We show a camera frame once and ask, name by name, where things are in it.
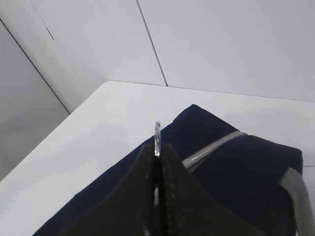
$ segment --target navy blue bag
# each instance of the navy blue bag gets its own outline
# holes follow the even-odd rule
[[[161,136],[185,160],[236,131],[213,114],[191,105],[161,131]],[[143,144],[152,141],[150,138]],[[58,235],[100,203],[125,176],[141,146],[76,194],[34,236]],[[295,236],[292,201],[279,186],[288,168],[302,174],[300,150],[242,135],[212,151],[192,175],[220,204],[266,235]]]

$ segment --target gray wall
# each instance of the gray wall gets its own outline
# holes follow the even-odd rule
[[[315,1],[139,2],[170,87],[315,102]]]
[[[1,0],[0,17],[71,112],[106,81],[165,85],[136,1]]]
[[[0,180],[67,116],[0,22]]]

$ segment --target white table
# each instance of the white table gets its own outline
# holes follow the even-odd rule
[[[315,196],[315,103],[107,82],[0,182],[0,235],[31,236],[77,192],[191,104],[304,152]]]

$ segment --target gray strap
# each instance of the gray strap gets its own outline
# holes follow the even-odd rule
[[[315,222],[311,201],[302,176],[288,168],[280,184],[293,201],[294,218],[299,236],[315,236]]]

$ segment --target silver zipper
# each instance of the silver zipper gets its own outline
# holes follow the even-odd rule
[[[198,152],[194,153],[190,157],[186,158],[182,161],[183,166],[188,169],[190,173],[197,169],[197,167],[205,160],[205,157],[209,156],[213,151],[220,148],[225,143],[236,139],[238,137],[246,136],[247,133],[235,131],[232,132],[213,143],[207,145],[203,149],[199,150]],[[154,206],[158,205],[158,187],[154,189]]]

